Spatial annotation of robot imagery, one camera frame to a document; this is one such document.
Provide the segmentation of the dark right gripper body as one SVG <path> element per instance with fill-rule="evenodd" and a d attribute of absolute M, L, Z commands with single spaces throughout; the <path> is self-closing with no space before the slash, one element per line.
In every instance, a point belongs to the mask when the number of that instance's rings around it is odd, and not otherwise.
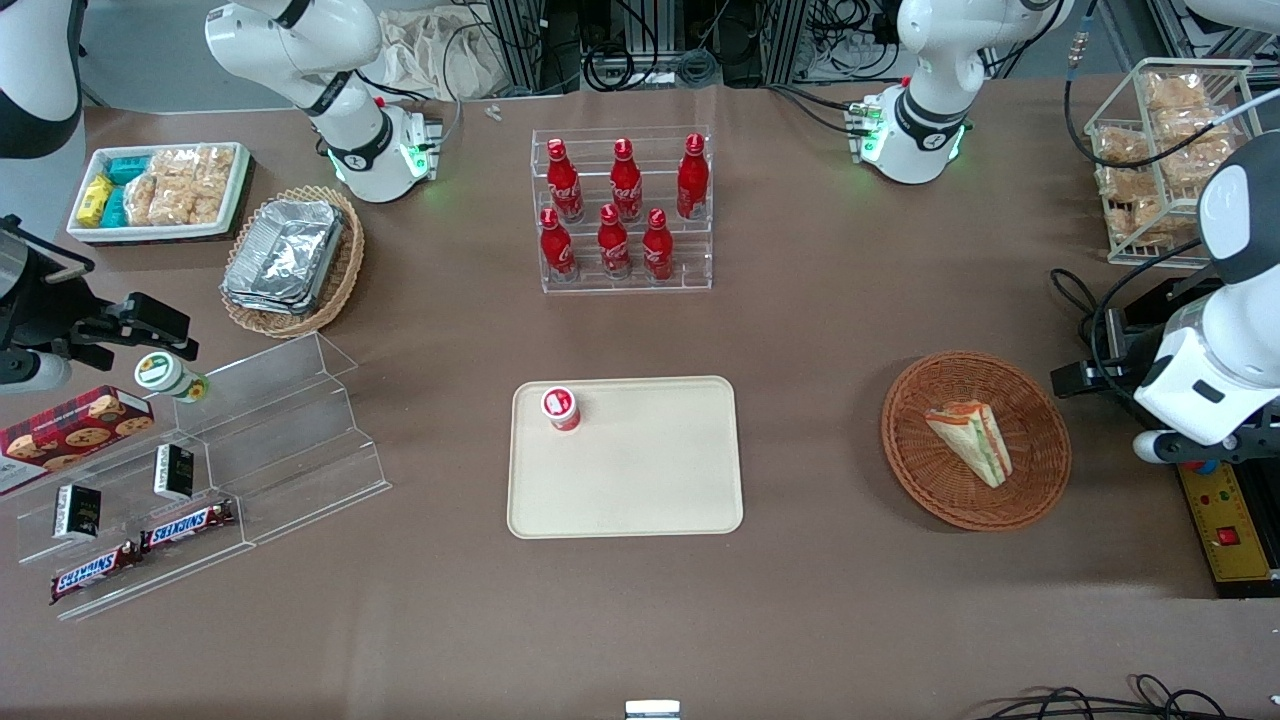
<path fill-rule="evenodd" d="M 84 279 L 92 260 L 31 234 L 15 215 L 1 219 L 1 236 L 4 350 L 50 345 L 97 314 Z"/>

